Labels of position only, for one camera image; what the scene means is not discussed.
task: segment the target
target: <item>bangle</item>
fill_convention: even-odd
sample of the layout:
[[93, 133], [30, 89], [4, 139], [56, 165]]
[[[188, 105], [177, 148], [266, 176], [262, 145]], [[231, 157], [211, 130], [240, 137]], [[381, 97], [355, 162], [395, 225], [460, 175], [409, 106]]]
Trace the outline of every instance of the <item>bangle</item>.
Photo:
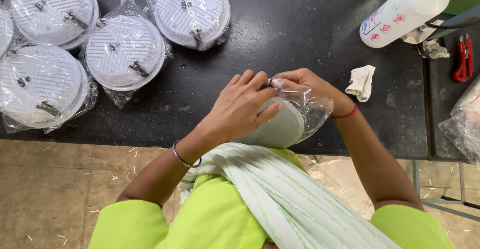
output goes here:
[[357, 104], [355, 104], [355, 107], [353, 108], [353, 111], [350, 112], [350, 114], [348, 114], [347, 116], [342, 116], [342, 117], [332, 116], [332, 119], [348, 118], [348, 117], [352, 116], [355, 113], [355, 111], [357, 111], [357, 108], [358, 108]]
[[196, 165], [196, 166], [191, 165], [191, 164], [185, 162], [183, 159], [180, 158], [180, 156], [177, 154], [177, 148], [176, 148], [178, 142], [179, 142], [179, 141], [174, 142], [174, 143], [173, 143], [173, 147], [172, 147], [173, 154], [175, 154], [175, 157], [176, 157], [184, 166], [186, 166], [186, 167], [199, 167], [200, 164], [202, 163], [201, 157], [200, 157], [200, 162], [198, 162], [198, 165]]

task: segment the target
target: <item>striped cloth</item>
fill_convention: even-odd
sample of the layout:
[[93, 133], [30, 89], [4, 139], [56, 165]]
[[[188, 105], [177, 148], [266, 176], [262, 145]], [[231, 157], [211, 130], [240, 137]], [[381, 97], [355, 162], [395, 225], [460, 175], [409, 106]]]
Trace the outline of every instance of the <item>striped cloth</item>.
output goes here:
[[178, 185], [182, 202], [200, 174], [226, 177], [280, 249], [395, 248], [380, 230], [308, 174], [272, 151], [224, 143]]

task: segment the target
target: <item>white plastic bottle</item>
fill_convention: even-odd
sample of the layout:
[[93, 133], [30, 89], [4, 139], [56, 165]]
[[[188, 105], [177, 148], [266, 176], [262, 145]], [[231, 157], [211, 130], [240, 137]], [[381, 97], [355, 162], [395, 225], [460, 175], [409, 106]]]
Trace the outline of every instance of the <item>white plastic bottle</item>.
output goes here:
[[440, 14], [450, 0], [387, 0], [360, 25], [360, 38], [384, 47]]

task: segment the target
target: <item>cloth rag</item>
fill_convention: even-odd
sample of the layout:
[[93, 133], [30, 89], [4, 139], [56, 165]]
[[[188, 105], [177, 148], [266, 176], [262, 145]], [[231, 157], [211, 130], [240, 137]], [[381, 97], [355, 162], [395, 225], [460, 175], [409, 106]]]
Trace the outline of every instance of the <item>cloth rag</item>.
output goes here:
[[323, 185], [267, 148], [229, 142], [209, 151], [178, 185], [182, 202], [201, 174], [227, 178], [281, 249], [400, 249]]
[[[432, 24], [441, 25], [443, 22], [444, 20], [437, 19], [436, 21], [432, 22]], [[410, 44], [418, 44], [427, 39], [435, 30], [437, 30], [437, 28], [432, 28], [422, 24], [420, 27], [417, 27], [401, 36], [400, 39]]]
[[360, 102], [366, 102], [372, 93], [371, 84], [374, 72], [374, 66], [364, 66], [353, 69], [350, 77], [351, 84], [345, 89], [345, 92], [356, 95]]
[[438, 44], [436, 39], [424, 41], [422, 45], [423, 45], [423, 51], [431, 59], [450, 57], [450, 54], [448, 53], [447, 48], [442, 47], [440, 44]]

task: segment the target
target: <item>black workbench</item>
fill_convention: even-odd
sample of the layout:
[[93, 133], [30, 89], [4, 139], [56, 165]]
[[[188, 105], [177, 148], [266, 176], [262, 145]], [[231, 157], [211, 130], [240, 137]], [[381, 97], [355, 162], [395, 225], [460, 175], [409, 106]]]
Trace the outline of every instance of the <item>black workbench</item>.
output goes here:
[[[473, 75], [464, 83], [452, 79], [453, 72], [459, 64], [457, 43], [460, 35], [468, 33], [473, 44]], [[451, 57], [448, 59], [430, 60], [426, 65], [428, 97], [427, 109], [429, 116], [429, 157], [436, 161], [453, 161], [469, 163], [468, 159], [454, 146], [440, 130], [438, 124], [450, 118], [450, 111], [461, 95], [480, 74], [480, 25], [465, 27], [454, 31], [439, 42], [445, 45]]]
[[[102, 15], [119, 2], [98, 1]], [[135, 1], [146, 5], [145, 0]], [[225, 44], [206, 52], [174, 45], [175, 58], [123, 109], [101, 91], [90, 112], [50, 134], [6, 134], [2, 127], [0, 138], [169, 147], [209, 112], [227, 81], [246, 69], [273, 76], [306, 67], [345, 90], [352, 69], [373, 65], [372, 95], [359, 109], [395, 158], [426, 159], [421, 56], [414, 45], [400, 40], [374, 49], [358, 35], [362, 21], [384, 1], [229, 0], [232, 18]], [[299, 154], [348, 154], [331, 120], [291, 149]]]

